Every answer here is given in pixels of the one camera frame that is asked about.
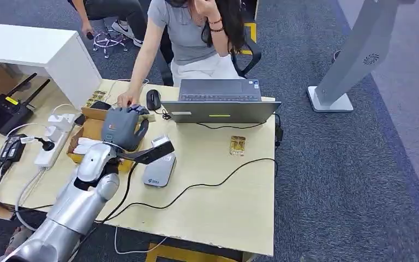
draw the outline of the hair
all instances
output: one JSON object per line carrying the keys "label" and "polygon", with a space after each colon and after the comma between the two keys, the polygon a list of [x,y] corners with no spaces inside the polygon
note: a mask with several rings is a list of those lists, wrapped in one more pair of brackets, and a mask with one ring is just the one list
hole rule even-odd
{"label": "hair", "polygon": [[[188,1],[193,0],[165,0],[172,7],[186,8]],[[240,0],[216,0],[219,13],[221,14],[224,32],[227,35],[232,49],[240,51],[245,44],[245,29],[243,25]],[[206,21],[201,32],[201,40],[208,47],[213,46],[213,38],[211,37],[210,23]]]}

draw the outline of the black pants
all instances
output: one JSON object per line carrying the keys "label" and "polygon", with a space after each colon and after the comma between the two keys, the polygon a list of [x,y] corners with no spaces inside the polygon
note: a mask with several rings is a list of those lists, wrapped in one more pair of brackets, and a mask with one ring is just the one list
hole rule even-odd
{"label": "black pants", "polygon": [[118,16],[128,21],[134,37],[143,41],[147,23],[139,0],[85,0],[85,8],[89,18]]}

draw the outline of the sneaker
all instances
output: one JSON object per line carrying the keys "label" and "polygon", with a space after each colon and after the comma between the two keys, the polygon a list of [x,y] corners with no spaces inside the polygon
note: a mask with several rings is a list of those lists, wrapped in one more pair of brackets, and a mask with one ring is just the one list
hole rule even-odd
{"label": "sneaker", "polygon": [[128,25],[126,26],[122,26],[118,20],[116,20],[115,22],[113,22],[113,24],[111,25],[111,28],[113,30],[115,30],[116,32],[120,33],[120,34],[124,34],[126,37],[130,38],[133,40],[133,43],[135,46],[137,47],[142,47],[142,41],[136,39],[134,37],[134,33],[131,30],[131,27]]}

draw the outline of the person's leg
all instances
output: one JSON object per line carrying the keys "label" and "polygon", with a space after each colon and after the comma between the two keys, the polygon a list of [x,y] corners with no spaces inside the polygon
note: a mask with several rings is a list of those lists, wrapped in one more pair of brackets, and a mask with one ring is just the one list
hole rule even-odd
{"label": "person's leg", "polygon": [[218,56],[218,63],[216,68],[211,74],[213,79],[240,79],[242,77],[238,76],[237,71],[235,70],[234,64],[230,55],[225,57]]}
{"label": "person's leg", "polygon": [[178,65],[171,61],[172,80],[175,87],[181,86],[182,79],[210,79],[212,70],[207,70],[211,66],[205,63],[205,60],[193,62],[186,65]]}
{"label": "person's leg", "polygon": [[5,249],[4,255],[0,256],[0,261],[4,260],[12,251],[17,249],[21,244],[23,244],[33,232],[23,225],[16,228],[12,237],[10,237],[9,245]]}
{"label": "person's leg", "polygon": [[143,41],[147,24],[139,0],[86,0],[85,6],[89,17],[118,16],[127,20],[133,36]]}

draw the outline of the stand base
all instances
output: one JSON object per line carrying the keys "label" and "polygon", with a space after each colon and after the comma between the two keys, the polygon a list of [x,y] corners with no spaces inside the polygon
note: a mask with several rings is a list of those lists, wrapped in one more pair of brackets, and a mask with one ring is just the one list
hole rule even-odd
{"label": "stand base", "polygon": [[312,108],[316,112],[351,112],[354,110],[348,95],[344,93],[331,105],[321,105],[317,95],[315,94],[316,86],[308,87],[308,95],[312,104]]}

